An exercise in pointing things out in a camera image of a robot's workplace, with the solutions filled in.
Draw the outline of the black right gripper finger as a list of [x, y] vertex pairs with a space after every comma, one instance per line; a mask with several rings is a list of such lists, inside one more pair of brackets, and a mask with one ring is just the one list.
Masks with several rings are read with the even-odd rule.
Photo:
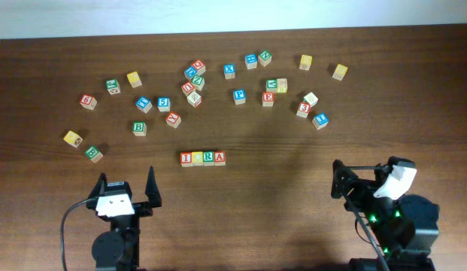
[[331, 198], [340, 199], [344, 193], [349, 193], [353, 189], [353, 186], [359, 180], [359, 176], [340, 160], [333, 162], [332, 171]]
[[391, 156], [387, 161], [387, 165], [390, 167], [393, 167], [393, 166], [401, 166], [401, 167], [406, 167], [406, 168], [416, 167], [415, 162], [413, 162], [412, 160], [409, 160], [404, 157], [396, 157], [396, 156]]

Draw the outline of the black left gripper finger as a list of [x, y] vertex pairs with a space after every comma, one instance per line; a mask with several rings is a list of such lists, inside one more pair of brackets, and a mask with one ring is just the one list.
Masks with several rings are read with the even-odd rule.
[[90, 192], [88, 199], [98, 199], [104, 193], [106, 186], [107, 186], [106, 174], [102, 172], [94, 188]]
[[162, 206], [162, 197], [156, 183], [154, 168], [152, 166], [149, 168], [147, 176], [145, 195], [147, 196], [148, 202], [152, 208], [159, 208]]

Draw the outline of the red I wooden block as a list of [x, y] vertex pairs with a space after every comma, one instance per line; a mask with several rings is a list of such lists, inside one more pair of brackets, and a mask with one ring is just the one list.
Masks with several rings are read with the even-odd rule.
[[191, 152], [181, 152], [180, 153], [180, 164], [182, 167], [190, 167], [193, 165], [192, 153]]

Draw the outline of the green R wooden block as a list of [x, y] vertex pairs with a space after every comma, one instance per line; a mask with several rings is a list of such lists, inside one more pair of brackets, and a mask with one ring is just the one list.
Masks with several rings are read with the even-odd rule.
[[214, 152], [213, 151], [204, 151], [203, 152], [203, 165], [204, 166], [213, 166], [214, 165]]

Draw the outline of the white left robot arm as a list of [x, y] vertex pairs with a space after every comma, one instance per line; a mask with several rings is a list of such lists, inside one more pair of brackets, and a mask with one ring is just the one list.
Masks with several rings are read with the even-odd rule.
[[147, 200], [132, 201], [128, 182], [109, 183], [102, 173], [88, 196], [86, 207], [110, 224], [92, 244], [92, 257], [96, 270], [136, 270], [139, 268], [140, 219], [151, 217], [153, 210], [162, 206], [154, 169], [149, 168], [145, 186]]

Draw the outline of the red A wooden block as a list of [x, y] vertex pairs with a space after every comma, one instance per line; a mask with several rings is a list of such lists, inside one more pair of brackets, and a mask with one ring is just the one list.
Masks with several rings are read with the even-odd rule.
[[226, 153], [224, 151], [214, 152], [214, 165], [225, 166], [226, 165]]

